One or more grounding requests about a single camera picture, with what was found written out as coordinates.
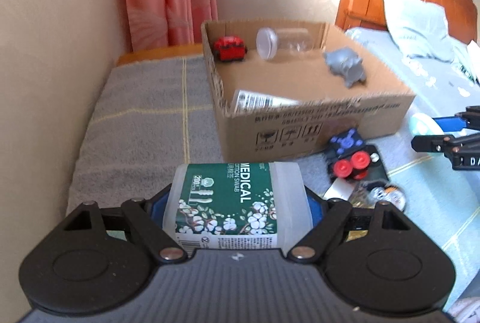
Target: red toy car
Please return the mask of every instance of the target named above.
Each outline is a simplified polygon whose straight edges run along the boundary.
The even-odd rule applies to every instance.
[[[247,48],[238,36],[220,37],[213,45],[214,56],[222,62],[243,60]]]

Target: open cardboard box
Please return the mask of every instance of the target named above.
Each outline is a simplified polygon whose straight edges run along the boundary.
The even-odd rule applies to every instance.
[[[314,50],[301,59],[264,61],[255,50],[261,27],[307,28]],[[245,41],[244,61],[215,61],[212,45],[228,35]],[[325,148],[330,137],[351,127],[365,139],[393,134],[415,97],[381,60],[332,24],[286,19],[205,22],[202,43],[225,162],[269,162],[315,153]],[[347,89],[343,77],[330,73],[323,52],[342,47],[363,58],[366,83]],[[238,90],[300,103],[234,112]]]

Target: gray toy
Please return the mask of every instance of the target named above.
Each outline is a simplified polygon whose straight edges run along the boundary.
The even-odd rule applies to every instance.
[[[351,48],[344,47],[332,52],[324,52],[323,57],[330,72],[341,75],[345,79],[345,86],[351,88],[355,82],[364,82],[367,79],[363,70],[363,59]]]

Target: pillow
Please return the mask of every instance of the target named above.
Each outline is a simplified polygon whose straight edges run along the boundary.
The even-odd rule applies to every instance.
[[[422,0],[383,0],[387,28],[403,55],[453,62],[445,9]]]

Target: transparent cylindrical container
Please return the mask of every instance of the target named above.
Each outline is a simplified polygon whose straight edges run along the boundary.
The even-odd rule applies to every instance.
[[[294,162],[213,163],[177,168],[163,229],[193,249],[282,249],[313,227]]]
[[[257,33],[257,53],[264,60],[272,60],[278,54],[298,56],[313,47],[306,28],[261,28]]]

